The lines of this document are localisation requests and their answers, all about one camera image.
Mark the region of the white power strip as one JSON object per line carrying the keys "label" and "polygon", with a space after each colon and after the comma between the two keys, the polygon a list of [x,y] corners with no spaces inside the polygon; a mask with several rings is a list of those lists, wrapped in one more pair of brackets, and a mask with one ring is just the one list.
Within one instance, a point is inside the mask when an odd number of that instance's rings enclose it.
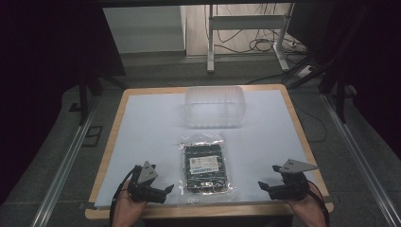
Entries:
{"label": "white power strip", "polygon": [[298,78],[304,78],[305,76],[307,76],[309,73],[311,73],[314,70],[315,70],[314,66],[307,65],[297,73],[297,77]]}

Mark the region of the grey cabinet panel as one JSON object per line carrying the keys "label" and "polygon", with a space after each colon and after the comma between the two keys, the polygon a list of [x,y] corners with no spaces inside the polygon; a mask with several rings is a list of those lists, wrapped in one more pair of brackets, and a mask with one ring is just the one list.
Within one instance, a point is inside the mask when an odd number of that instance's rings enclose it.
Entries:
{"label": "grey cabinet panel", "polygon": [[105,8],[103,12],[120,54],[185,50],[179,6]]}

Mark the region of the clear bag with dark contents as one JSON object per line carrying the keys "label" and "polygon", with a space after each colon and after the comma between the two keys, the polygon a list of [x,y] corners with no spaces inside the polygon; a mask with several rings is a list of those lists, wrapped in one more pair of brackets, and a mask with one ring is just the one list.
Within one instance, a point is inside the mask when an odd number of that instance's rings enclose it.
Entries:
{"label": "clear bag with dark contents", "polygon": [[183,153],[185,194],[212,196],[233,190],[222,136],[196,133],[184,137],[180,146]]}

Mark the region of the dark floor socket frame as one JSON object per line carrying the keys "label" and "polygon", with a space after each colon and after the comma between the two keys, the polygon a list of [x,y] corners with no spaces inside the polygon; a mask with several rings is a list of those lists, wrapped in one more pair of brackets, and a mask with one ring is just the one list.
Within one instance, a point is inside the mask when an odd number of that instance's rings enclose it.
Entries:
{"label": "dark floor socket frame", "polygon": [[102,131],[103,131],[102,126],[91,126],[85,134],[82,146],[84,148],[96,147],[100,140]]}

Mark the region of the dark curtain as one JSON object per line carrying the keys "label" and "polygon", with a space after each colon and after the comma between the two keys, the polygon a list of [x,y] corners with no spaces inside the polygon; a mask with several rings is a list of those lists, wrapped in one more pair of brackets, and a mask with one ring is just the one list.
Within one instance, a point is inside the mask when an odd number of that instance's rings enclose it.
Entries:
{"label": "dark curtain", "polygon": [[299,2],[288,34],[328,65],[320,91],[353,86],[355,106],[401,159],[401,0]]}
{"label": "dark curtain", "polygon": [[100,0],[0,0],[0,204],[81,80],[124,75]]}

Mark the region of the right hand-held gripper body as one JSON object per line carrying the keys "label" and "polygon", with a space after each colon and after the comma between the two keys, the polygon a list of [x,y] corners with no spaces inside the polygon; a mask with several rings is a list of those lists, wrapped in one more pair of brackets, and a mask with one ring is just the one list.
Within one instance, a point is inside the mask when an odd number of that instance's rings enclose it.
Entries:
{"label": "right hand-held gripper body", "polygon": [[309,185],[305,176],[306,171],[317,169],[315,165],[288,159],[282,166],[273,166],[273,171],[282,176],[283,185],[280,190],[286,195],[285,200],[302,200],[308,190]]}

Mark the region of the metal floor rail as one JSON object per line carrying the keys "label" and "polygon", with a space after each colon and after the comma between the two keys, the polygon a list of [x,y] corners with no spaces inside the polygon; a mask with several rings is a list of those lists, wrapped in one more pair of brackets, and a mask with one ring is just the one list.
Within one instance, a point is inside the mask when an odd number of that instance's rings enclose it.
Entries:
{"label": "metal floor rail", "polygon": [[44,199],[29,227],[46,227],[48,221],[50,220],[72,166],[74,165],[74,162],[78,156],[78,152],[83,143],[85,135],[92,123],[98,102],[98,96],[94,97],[90,102],[88,116],[83,121],[82,125],[78,127],[78,131],[75,134],[73,142],[64,155],[61,164],[59,165],[59,168],[45,193]]}
{"label": "metal floor rail", "polygon": [[322,95],[322,99],[347,149],[353,157],[357,169],[368,185],[368,188],[370,189],[385,220],[387,220],[389,227],[401,227],[401,216],[396,211],[388,192],[379,182],[371,166],[368,164],[354,135],[350,132],[348,126],[343,123],[340,117],[337,115],[335,109],[336,105],[333,101],[333,98],[330,95]]}

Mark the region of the clear plastic container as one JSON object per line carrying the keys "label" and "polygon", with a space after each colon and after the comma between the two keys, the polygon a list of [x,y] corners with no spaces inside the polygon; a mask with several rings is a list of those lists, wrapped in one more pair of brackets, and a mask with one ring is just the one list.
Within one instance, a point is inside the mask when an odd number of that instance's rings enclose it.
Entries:
{"label": "clear plastic container", "polygon": [[189,127],[238,127],[246,111],[240,86],[195,86],[184,96],[185,121]]}

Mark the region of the black metal stand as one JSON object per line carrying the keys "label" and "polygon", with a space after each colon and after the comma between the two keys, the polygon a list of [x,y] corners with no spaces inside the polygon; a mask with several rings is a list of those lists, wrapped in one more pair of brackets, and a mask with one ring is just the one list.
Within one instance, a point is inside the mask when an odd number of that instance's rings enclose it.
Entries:
{"label": "black metal stand", "polygon": [[89,118],[89,104],[87,91],[90,91],[93,96],[101,96],[103,94],[103,86],[100,79],[105,79],[111,84],[119,87],[123,91],[129,89],[129,86],[122,81],[108,76],[100,71],[81,71],[78,74],[78,95],[79,103],[73,103],[70,107],[70,112],[80,112],[79,124],[82,126]]}
{"label": "black metal stand", "polygon": [[369,4],[362,4],[350,12],[348,19],[337,30],[333,43],[326,47],[331,48],[331,57],[324,63],[319,64],[315,70],[305,77],[286,85],[288,89],[296,89],[310,80],[322,76],[318,90],[321,94],[327,95],[333,88],[336,88],[335,113],[342,123],[346,122],[344,118],[344,100],[346,98],[346,78],[348,77],[346,70],[351,62],[350,48],[370,9],[371,6]]}

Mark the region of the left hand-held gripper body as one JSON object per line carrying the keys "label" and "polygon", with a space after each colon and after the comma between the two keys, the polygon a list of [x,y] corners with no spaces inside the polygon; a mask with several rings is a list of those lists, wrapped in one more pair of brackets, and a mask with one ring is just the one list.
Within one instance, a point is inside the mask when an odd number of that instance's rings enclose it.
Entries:
{"label": "left hand-held gripper body", "polygon": [[151,187],[158,176],[154,168],[155,166],[151,165],[149,161],[145,161],[142,166],[134,167],[128,185],[128,191],[133,201],[157,201],[155,189]]}

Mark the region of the person's left hand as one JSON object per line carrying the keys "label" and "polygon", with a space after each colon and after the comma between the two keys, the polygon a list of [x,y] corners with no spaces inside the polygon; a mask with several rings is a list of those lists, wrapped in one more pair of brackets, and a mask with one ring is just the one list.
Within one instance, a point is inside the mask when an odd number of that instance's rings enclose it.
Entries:
{"label": "person's left hand", "polygon": [[147,204],[146,201],[133,201],[126,189],[121,190],[114,207],[112,227],[132,227]]}

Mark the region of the white metal desk frame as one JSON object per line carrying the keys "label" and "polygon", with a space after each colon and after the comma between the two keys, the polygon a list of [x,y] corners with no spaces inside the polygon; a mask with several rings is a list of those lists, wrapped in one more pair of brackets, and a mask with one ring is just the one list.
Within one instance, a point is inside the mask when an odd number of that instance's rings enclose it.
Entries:
{"label": "white metal desk frame", "polygon": [[283,15],[244,15],[244,16],[215,16],[213,6],[209,6],[208,17],[208,52],[207,72],[215,71],[214,32],[218,30],[235,29],[279,29],[278,39],[272,44],[275,56],[284,72],[289,70],[288,62],[282,51],[282,44],[287,33],[289,20],[294,4],[290,3]]}

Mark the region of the person's right hand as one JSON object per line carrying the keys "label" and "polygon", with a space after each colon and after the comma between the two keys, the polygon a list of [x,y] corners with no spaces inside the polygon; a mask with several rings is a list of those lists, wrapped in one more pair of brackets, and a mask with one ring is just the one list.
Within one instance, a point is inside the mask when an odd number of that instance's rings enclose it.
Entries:
{"label": "person's right hand", "polygon": [[307,194],[300,201],[286,201],[286,204],[305,227],[328,227],[322,193],[314,183],[309,183],[309,189],[311,195]]}

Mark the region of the white table mat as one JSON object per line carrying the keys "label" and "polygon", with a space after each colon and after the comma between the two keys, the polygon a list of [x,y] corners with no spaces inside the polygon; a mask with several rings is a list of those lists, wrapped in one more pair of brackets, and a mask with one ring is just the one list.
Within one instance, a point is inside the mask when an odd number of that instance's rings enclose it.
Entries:
{"label": "white table mat", "polygon": [[246,91],[244,96],[246,111],[239,127],[201,130],[186,126],[183,94],[130,96],[95,206],[110,205],[124,177],[145,161],[156,165],[156,188],[174,186],[166,203],[182,202],[180,143],[198,132],[218,134],[225,140],[223,155],[234,188],[230,201],[267,201],[269,194],[258,184],[281,182],[272,167],[307,158],[280,91]]}

